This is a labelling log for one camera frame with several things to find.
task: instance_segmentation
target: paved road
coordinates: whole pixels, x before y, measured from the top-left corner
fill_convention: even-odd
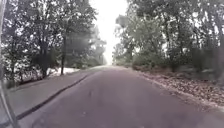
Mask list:
[[[79,82],[95,70],[79,71],[70,75],[48,78],[42,81],[29,83],[21,87],[8,90],[12,108],[19,119],[29,115],[36,107],[60,92],[60,90]],[[7,124],[8,118],[0,102],[0,128]]]
[[[95,73],[64,93],[32,128],[224,128],[223,118],[200,112],[125,69]]]

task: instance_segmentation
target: tree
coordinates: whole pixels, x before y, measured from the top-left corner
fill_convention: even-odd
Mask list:
[[[222,1],[128,2],[126,15],[117,19],[120,24],[118,35],[124,51],[129,54],[127,56],[134,56],[128,60],[134,58],[131,61],[134,63],[141,61],[139,59],[142,57],[150,65],[149,62],[155,63],[154,60],[160,58],[162,61],[155,64],[165,64],[173,71],[188,65],[199,73],[204,69],[214,69],[216,75],[220,76],[224,64],[221,57],[224,51]]]
[[[72,38],[73,35],[89,40],[95,15],[88,1],[9,0],[2,47],[6,76],[12,85],[23,81],[28,72],[41,73],[42,78],[46,78],[47,70],[58,67],[59,60],[63,74],[67,42],[79,40]],[[85,42],[88,41],[77,43],[85,48],[76,48],[77,51],[85,49],[80,53],[83,55],[90,49]]]
[[[113,64],[114,65],[123,65],[125,63],[126,58],[124,57],[124,47],[121,43],[118,43],[114,47],[113,52]]]

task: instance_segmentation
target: tree trunk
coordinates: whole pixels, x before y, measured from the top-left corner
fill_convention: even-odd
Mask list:
[[[41,72],[42,72],[42,77],[45,79],[47,77],[47,69],[49,67],[49,60],[48,60],[48,55],[47,55],[47,47],[44,46],[44,49],[42,50],[41,53]]]
[[[22,71],[19,72],[19,77],[20,77],[20,82],[23,83],[24,80],[23,80],[23,73],[22,73]]]
[[[62,46],[62,58],[61,58],[61,75],[64,75],[64,66],[66,59],[66,35],[63,37],[63,46]]]
[[[166,35],[166,41],[168,43],[168,48],[171,48],[171,44],[170,44],[170,35],[169,35],[169,24],[168,24],[168,17],[165,17],[165,15],[163,14],[163,18],[164,18],[164,24],[165,24],[165,35]]]
[[[222,74],[223,71],[223,66],[224,66],[224,37],[223,37],[223,30],[222,30],[222,22],[220,21],[219,15],[216,13],[215,14],[215,23],[218,27],[218,31],[219,31],[219,41],[220,41],[220,48],[219,48],[219,54],[218,54],[218,76],[220,76]]]
[[[200,42],[199,42],[199,36],[198,36],[198,31],[195,30],[195,36],[196,36],[196,42],[197,42],[197,48],[200,49]]]
[[[15,87],[15,64],[14,64],[14,62],[11,62],[10,86]]]
[[[212,21],[212,14],[211,14],[211,9],[210,9],[210,6],[207,5],[207,13],[208,13],[208,23],[209,23],[209,28],[212,30],[212,42],[211,44],[212,45],[217,45],[215,43],[215,40],[216,40],[216,36],[215,36],[215,28],[213,27],[213,21]]]
[[[178,16],[176,16],[176,21],[177,21],[177,31],[178,31],[178,35],[177,35],[177,42],[180,43],[180,56],[182,57],[184,52],[183,52],[183,41],[181,39],[181,27],[180,27],[180,18]]]

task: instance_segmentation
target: fallen leaves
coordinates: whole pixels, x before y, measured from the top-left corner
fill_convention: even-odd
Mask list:
[[[214,102],[224,106],[224,90],[208,81],[191,80],[178,75],[167,75],[162,73],[145,73],[145,77],[162,83],[180,92],[191,94],[200,100]]]

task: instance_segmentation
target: tree canopy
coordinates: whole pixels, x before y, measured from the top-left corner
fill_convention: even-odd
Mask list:
[[[46,78],[49,68],[61,66],[63,75],[65,66],[87,65],[89,56],[98,52],[92,49],[98,44],[91,42],[96,15],[86,0],[8,0],[1,47],[11,85],[30,73]]]
[[[149,69],[183,65],[223,72],[224,3],[221,0],[129,0],[116,22],[121,43],[114,60]]]

